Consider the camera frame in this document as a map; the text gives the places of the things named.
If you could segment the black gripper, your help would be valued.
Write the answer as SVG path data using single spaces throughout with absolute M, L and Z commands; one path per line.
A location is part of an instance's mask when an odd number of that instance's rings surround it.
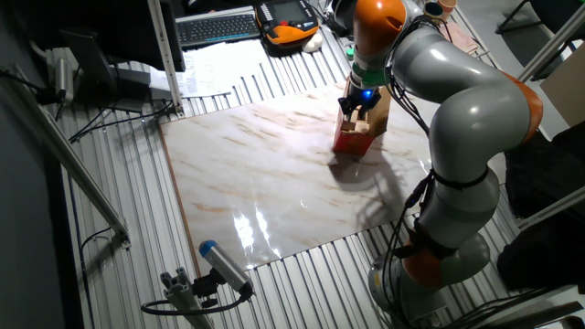
M 345 117 L 350 117 L 356 108 L 360 108 L 359 119 L 364 121 L 369 110 L 373 109 L 380 99 L 379 88 L 363 90 L 351 84 L 347 97 L 339 98 L 338 102 Z

